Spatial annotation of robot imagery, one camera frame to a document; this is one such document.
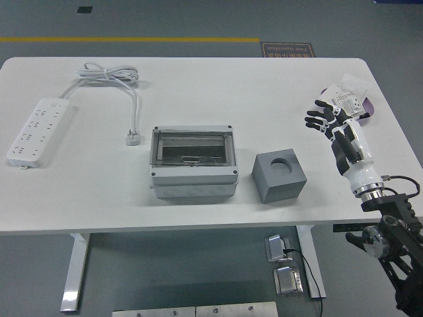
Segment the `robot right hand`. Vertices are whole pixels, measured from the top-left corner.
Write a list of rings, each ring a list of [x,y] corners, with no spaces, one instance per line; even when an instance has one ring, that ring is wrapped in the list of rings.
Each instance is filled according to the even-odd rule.
[[[336,167],[349,181],[354,196],[363,202],[382,197],[385,186],[374,169],[374,159],[359,122],[343,109],[322,100],[315,104],[323,111],[308,111],[305,125],[329,139]]]

